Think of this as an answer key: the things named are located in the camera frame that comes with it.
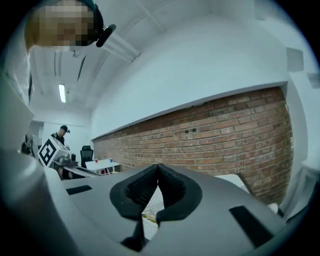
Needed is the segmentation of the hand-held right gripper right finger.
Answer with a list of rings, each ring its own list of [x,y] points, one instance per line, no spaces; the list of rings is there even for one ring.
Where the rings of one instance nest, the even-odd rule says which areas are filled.
[[[202,191],[197,207],[184,219],[162,221],[142,249],[144,256],[261,256],[285,221],[251,194],[219,177],[175,166]],[[165,194],[157,188],[143,218],[155,223]]]

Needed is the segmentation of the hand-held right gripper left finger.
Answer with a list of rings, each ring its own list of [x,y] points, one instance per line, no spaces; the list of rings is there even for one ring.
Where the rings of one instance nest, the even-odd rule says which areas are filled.
[[[158,226],[144,219],[156,191],[158,165],[62,182],[71,201],[103,234],[117,243],[145,245]]]

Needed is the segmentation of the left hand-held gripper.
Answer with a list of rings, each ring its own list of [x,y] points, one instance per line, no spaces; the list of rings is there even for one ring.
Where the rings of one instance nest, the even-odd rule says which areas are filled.
[[[59,140],[49,136],[37,152],[44,167],[59,165],[59,173],[63,177],[101,177],[102,175],[89,169],[76,166],[76,155],[71,153]]]

